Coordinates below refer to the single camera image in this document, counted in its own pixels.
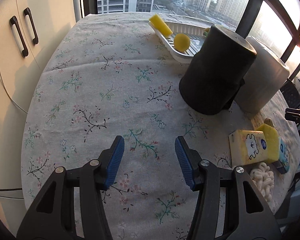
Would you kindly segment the blue tissue pack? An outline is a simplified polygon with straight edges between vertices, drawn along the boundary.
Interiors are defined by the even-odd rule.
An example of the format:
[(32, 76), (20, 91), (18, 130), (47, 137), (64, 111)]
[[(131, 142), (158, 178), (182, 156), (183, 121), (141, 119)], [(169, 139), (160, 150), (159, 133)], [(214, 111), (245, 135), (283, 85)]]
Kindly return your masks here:
[(287, 146), (284, 140), (279, 137), (279, 158), (273, 162), (274, 167), (280, 174), (286, 174), (289, 171), (289, 156)]

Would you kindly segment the yellow rectangular sponge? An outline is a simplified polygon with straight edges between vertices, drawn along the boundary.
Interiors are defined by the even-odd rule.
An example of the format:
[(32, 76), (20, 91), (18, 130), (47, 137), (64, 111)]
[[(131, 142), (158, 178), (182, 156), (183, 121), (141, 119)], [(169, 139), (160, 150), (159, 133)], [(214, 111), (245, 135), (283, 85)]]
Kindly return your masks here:
[(149, 21), (164, 37), (169, 37), (173, 34), (173, 31), (171, 31), (168, 25), (158, 14), (153, 15)]

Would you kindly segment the translucent white container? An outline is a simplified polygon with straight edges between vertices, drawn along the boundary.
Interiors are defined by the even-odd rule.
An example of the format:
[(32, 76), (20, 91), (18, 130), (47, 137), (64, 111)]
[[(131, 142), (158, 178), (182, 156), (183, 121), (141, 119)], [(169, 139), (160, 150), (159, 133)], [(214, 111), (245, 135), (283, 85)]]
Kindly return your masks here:
[(289, 77), (285, 63), (263, 42), (248, 36), (257, 56), (245, 76), (235, 102), (248, 116), (255, 116), (277, 93)]

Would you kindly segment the cream cabinet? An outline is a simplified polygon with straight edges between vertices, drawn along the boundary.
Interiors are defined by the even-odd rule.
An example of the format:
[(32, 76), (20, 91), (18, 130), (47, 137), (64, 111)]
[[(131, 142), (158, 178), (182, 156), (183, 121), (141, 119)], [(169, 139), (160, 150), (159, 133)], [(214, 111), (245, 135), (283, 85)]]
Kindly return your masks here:
[[(23, 15), (29, 7), (39, 42), (32, 44)], [(16, 16), (29, 55), (10, 18)], [(0, 0), (0, 219), (15, 232), (25, 204), (21, 188), (21, 145), (27, 110), (53, 52), (75, 23), (73, 0)]]

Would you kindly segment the green crumpled cloth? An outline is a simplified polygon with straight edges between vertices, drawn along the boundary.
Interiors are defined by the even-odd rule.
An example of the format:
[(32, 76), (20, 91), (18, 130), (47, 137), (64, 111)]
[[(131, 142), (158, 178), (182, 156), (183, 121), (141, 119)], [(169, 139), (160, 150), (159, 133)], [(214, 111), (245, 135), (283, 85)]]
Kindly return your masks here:
[(204, 32), (203, 32), (203, 36), (204, 36), (204, 37), (207, 37), (209, 31), (210, 31), (210, 28), (205, 28), (205, 29), (204, 29)]

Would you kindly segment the floral tablecloth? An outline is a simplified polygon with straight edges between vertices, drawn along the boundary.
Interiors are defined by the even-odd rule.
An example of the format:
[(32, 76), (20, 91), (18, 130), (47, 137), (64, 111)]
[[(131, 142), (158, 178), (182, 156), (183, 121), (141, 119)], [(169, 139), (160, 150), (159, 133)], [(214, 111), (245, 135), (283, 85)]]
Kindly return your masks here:
[(179, 93), (187, 65), (175, 61), (149, 25), (150, 14), (89, 15), (78, 21), (45, 67), (23, 135), (21, 180), (26, 207), (55, 168), (70, 170), (97, 158), (117, 135), (125, 140), (115, 183), (102, 192), (114, 239), (185, 239), (196, 206), (174, 151), (182, 135), (191, 148), (231, 167), (228, 136), (273, 121), (290, 157), (275, 172), (269, 206), (277, 212), (300, 162), (300, 138), (285, 120), (277, 92), (253, 119), (235, 103), (206, 116)]

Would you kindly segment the large yellow sponge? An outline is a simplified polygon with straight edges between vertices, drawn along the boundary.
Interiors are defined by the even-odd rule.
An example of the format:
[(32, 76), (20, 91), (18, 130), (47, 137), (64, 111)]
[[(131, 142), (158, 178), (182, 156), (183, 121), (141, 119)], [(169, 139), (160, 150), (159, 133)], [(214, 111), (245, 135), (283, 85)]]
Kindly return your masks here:
[(273, 163), (279, 159), (280, 137), (277, 130), (268, 124), (262, 124), (257, 131), (262, 131), (267, 143), (266, 163)]

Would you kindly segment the black cylindrical container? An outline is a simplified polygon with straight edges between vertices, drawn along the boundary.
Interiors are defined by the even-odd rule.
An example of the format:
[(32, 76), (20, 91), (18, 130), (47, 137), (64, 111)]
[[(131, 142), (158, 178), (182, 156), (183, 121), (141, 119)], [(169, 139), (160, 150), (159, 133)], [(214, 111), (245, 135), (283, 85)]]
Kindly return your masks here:
[(179, 82), (183, 100), (204, 115), (228, 110), (256, 56), (245, 38), (222, 25), (212, 25)]

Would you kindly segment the cream chenille mop pad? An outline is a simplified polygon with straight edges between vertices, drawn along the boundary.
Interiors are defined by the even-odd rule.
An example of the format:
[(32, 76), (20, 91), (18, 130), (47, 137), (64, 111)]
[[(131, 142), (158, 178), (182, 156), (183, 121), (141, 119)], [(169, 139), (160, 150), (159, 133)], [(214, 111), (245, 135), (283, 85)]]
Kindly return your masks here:
[(274, 173), (270, 170), (270, 167), (264, 162), (259, 163), (258, 166), (251, 170), (250, 178), (264, 199), (267, 202), (271, 202), (271, 191), (274, 188)]

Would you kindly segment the white plastic tray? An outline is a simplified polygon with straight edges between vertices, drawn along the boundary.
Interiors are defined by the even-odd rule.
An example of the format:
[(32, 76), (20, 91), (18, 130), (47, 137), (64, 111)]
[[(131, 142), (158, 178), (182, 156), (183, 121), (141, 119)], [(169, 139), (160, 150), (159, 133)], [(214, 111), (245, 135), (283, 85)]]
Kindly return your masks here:
[(207, 28), (184, 23), (165, 23), (172, 31), (169, 37), (165, 37), (153, 23), (149, 22), (149, 25), (176, 61), (189, 64), (200, 51), (207, 36)]

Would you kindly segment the yellow tissue pack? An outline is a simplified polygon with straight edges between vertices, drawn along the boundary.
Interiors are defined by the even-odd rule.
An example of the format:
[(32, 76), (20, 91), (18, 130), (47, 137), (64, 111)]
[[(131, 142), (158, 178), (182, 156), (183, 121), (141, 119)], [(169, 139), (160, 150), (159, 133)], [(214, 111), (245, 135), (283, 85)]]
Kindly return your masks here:
[(268, 157), (266, 138), (262, 131), (238, 129), (229, 135), (233, 166), (245, 166), (265, 161)]

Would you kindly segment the yellow round sponge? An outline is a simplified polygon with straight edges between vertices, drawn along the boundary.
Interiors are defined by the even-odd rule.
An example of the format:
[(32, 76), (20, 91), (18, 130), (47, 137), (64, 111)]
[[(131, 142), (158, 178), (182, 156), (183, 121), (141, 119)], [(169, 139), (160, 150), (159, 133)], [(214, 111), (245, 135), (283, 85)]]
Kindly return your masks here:
[(189, 49), (191, 40), (186, 34), (179, 33), (175, 35), (173, 44), (176, 51), (184, 53)]

